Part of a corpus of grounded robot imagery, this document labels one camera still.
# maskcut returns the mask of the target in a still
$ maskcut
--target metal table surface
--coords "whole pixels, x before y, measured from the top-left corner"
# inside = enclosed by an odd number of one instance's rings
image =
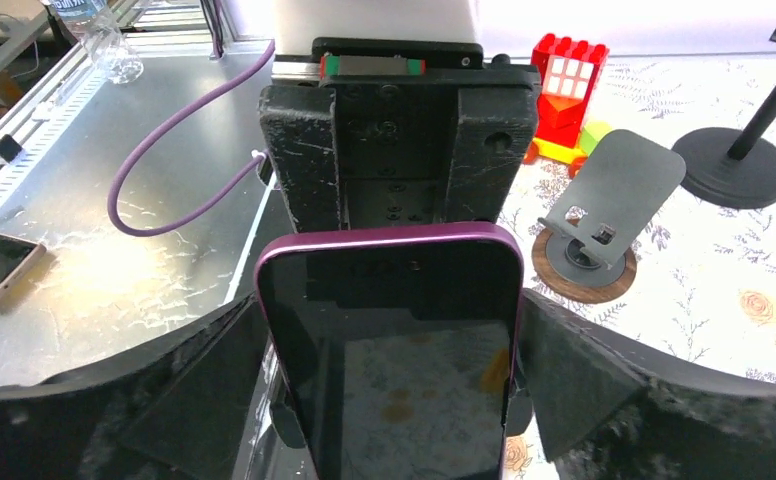
[[[154,2],[132,26],[143,32],[207,28],[198,0]]]
[[[41,241],[50,256],[0,309],[0,385],[34,384],[108,357],[236,294],[265,197],[255,175],[195,222],[154,238],[118,232],[105,198],[118,166],[149,131],[257,54],[215,62],[205,47],[153,45],[141,52],[141,78],[99,87],[0,208],[0,232]],[[136,227],[172,222],[219,190],[262,146],[254,111],[267,82],[269,69],[154,146],[123,188],[124,219]]]

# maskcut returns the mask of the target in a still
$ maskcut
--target wooden coaster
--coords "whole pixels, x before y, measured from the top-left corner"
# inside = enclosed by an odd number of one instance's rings
[[[604,287],[590,288],[577,285],[559,275],[550,261],[547,260],[547,241],[553,236],[553,231],[545,228],[532,244],[532,266],[538,273],[538,277],[550,290],[579,303],[605,303],[620,297],[629,290],[635,281],[636,261],[635,252],[631,248],[624,253],[624,271],[613,283]]]

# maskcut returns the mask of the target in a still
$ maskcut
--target yellow toy piece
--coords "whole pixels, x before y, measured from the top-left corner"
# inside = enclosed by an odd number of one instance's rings
[[[606,122],[588,122],[579,134],[579,147],[586,155],[591,155],[591,152],[597,148],[597,144],[600,143],[600,140],[611,131],[612,126]]]
[[[547,140],[541,140],[539,138],[533,140],[533,143],[535,143],[535,146],[538,147],[539,156],[547,157],[550,160],[555,160],[559,163],[564,163],[565,165],[570,165],[574,162],[574,160],[588,156],[579,147],[563,147],[561,145],[548,142]]]
[[[479,380],[479,389],[486,393],[503,394],[503,382],[509,378],[509,367],[512,357],[509,355],[509,349],[504,348],[494,354],[485,373]]]

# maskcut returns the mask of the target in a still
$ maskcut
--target black desk lamp base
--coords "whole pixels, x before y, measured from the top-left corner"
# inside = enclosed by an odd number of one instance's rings
[[[685,160],[682,187],[709,203],[739,210],[776,203],[776,147],[760,138],[741,161],[727,151],[741,134],[731,128],[703,128],[677,140]]]

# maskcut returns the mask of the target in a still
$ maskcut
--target rose pattern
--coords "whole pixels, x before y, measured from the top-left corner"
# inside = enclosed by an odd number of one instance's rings
[[[759,325],[776,323],[776,300],[762,292],[745,290],[738,299],[741,310],[751,321]]]
[[[523,437],[509,437],[506,439],[506,451],[503,454],[503,465],[506,470],[517,473],[526,468],[532,462],[529,455],[529,446]]]

